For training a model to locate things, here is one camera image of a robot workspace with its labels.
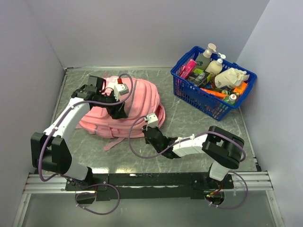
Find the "pink school backpack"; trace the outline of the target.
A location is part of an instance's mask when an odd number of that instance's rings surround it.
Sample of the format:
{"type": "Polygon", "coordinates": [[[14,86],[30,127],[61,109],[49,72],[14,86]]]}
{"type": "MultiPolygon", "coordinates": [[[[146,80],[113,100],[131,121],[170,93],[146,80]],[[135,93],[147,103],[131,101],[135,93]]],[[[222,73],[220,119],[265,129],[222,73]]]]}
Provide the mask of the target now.
{"type": "Polygon", "coordinates": [[[127,139],[132,123],[141,116],[155,113],[159,127],[165,121],[166,113],[156,85],[144,79],[132,78],[132,81],[134,89],[124,107],[127,118],[113,119],[106,108],[95,106],[76,126],[76,129],[85,129],[90,134],[111,139],[112,141],[104,147],[104,151],[127,139]]]}

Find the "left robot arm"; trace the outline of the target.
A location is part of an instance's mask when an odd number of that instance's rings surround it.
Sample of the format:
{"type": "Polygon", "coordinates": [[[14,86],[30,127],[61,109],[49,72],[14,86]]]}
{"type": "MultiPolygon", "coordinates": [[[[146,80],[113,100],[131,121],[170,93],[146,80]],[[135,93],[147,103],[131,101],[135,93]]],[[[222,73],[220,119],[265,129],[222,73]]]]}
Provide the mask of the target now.
{"type": "Polygon", "coordinates": [[[121,76],[113,85],[106,79],[89,76],[87,84],[72,93],[67,107],[53,124],[31,137],[32,164],[40,180],[49,181],[50,178],[43,177],[43,171],[49,171],[72,179],[83,190],[90,189],[94,183],[92,169],[73,160],[67,142],[83,116],[94,106],[106,108],[113,117],[126,117],[124,105],[133,88],[133,82],[127,86],[121,76]]]}

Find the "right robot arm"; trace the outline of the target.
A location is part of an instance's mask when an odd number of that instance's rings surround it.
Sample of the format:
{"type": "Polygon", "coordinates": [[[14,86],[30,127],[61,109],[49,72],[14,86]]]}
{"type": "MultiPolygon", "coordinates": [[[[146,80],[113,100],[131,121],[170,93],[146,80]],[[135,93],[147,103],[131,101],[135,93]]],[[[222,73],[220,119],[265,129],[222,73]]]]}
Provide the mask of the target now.
{"type": "Polygon", "coordinates": [[[244,140],[217,126],[207,132],[186,138],[166,137],[158,127],[143,127],[145,142],[153,146],[157,153],[175,159],[194,154],[207,154],[214,161],[209,169],[207,183],[218,188],[230,170],[239,168],[246,158],[244,140]]]}

